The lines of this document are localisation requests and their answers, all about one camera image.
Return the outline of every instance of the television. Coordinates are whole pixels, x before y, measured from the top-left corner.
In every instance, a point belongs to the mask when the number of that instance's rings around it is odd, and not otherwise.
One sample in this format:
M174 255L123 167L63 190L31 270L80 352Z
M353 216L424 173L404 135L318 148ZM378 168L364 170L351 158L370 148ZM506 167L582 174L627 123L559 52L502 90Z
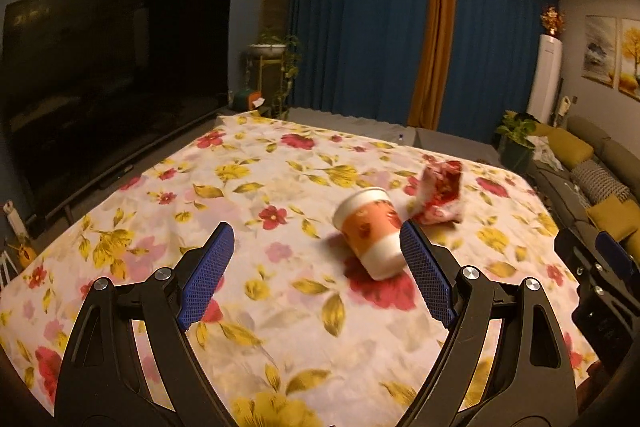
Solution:
M230 0L21 0L4 14L0 124L47 219L227 103Z

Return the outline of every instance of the orange paper cup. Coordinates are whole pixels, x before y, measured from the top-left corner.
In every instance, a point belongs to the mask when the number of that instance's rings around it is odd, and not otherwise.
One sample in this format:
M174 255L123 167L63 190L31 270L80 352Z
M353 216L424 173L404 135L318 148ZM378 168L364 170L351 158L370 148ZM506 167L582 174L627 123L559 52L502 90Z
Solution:
M334 214L334 227L376 281L393 277L406 266L400 250L401 226L389 195L379 187L352 194Z

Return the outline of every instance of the red and white wrapper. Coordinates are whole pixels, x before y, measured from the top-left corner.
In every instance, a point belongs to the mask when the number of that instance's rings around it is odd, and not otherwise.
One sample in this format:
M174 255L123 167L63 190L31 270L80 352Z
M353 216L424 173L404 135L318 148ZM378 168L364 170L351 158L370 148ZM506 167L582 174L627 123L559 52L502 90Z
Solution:
M461 177L462 163L459 161L429 163L418 183L413 217L421 225L462 221Z

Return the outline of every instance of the bed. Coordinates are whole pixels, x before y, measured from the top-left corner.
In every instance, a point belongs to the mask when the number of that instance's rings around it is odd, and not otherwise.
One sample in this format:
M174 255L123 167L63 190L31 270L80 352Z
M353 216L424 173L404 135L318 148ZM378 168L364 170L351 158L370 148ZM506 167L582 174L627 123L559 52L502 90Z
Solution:
M345 197L371 185L386 188L406 218L424 156L257 113L221 117L66 230L4 289L1 346L53 412L60 361L92 281L145 280L226 221L236 253L187 336L239 426L393 426L447 330L428 314L408 271L372 281L331 218ZM579 383L595 356L571 320L577 283L554 253L555 224L508 171L464 160L462 185L465 219L429 227L428 236L492 279L537 277ZM135 330L152 396L171 407L143 324ZM466 406L481 396L498 330L491 325Z

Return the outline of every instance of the blue curtain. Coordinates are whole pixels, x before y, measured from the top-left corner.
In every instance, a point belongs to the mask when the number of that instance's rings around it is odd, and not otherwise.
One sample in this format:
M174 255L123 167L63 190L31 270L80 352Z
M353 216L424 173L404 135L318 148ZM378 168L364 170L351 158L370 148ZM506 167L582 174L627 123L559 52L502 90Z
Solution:
M489 142L505 110L525 111L540 16L558 0L457 0L438 131Z
M292 105L406 124L428 0L290 0Z

